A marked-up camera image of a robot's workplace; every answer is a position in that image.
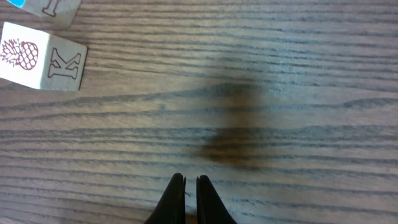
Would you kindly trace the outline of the pineapple picture block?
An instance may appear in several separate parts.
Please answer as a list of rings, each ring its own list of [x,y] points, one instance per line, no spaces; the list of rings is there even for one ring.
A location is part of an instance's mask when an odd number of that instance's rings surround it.
[[[1,78],[38,90],[78,91],[87,51],[76,42],[5,22]]]

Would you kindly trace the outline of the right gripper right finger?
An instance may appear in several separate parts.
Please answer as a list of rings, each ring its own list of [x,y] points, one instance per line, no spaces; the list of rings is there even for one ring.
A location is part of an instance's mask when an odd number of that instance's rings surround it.
[[[198,224],[237,224],[207,175],[197,177]]]

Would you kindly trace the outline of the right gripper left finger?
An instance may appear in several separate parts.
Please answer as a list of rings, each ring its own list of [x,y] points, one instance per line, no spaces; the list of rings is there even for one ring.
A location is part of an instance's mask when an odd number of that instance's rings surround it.
[[[186,224],[185,185],[186,178],[181,173],[174,174],[144,224]]]

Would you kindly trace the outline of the blue letter H block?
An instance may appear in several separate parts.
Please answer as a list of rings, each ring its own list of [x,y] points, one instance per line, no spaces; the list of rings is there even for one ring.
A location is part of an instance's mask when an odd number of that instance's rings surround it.
[[[53,22],[61,28],[69,28],[79,10],[81,0],[7,0],[15,7]]]

